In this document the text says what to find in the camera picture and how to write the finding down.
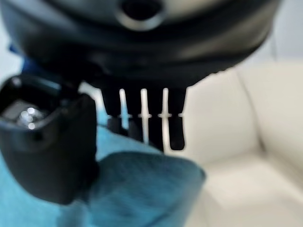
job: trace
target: round hole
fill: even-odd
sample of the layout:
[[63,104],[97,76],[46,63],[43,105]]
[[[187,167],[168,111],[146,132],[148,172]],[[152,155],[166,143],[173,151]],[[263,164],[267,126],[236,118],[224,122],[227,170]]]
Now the round hole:
[[157,0],[125,0],[122,11],[131,19],[145,21],[153,18],[162,10],[162,5]]

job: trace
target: metal screw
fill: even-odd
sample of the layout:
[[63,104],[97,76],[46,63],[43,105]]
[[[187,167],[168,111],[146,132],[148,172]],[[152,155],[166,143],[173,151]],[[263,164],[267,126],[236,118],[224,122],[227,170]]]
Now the metal screw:
[[35,122],[40,121],[44,119],[44,115],[41,111],[35,109],[35,108],[27,108],[25,111],[23,111],[20,114],[20,122],[27,126],[29,129],[33,130],[35,129]]

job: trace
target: white leather couch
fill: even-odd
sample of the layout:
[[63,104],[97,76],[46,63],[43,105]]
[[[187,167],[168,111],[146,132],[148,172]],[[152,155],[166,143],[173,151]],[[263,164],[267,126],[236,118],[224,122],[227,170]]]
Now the white leather couch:
[[188,92],[187,147],[167,153],[208,179],[187,227],[302,227],[303,61],[232,69]]

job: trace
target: white wall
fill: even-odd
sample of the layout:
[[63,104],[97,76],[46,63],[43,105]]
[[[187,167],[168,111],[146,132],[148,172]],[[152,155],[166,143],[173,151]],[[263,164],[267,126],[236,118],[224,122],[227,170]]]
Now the white wall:
[[284,0],[271,37],[239,68],[303,58],[303,1]]

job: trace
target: blue fabric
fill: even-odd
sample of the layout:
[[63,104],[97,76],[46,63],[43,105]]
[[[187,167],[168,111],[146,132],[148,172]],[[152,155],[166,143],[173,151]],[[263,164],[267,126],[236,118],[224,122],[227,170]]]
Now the blue fabric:
[[[100,112],[98,120],[104,121],[104,116]],[[99,179],[69,206],[50,204],[27,194],[0,156],[0,227],[184,225],[205,180],[202,169],[101,126],[97,145]]]

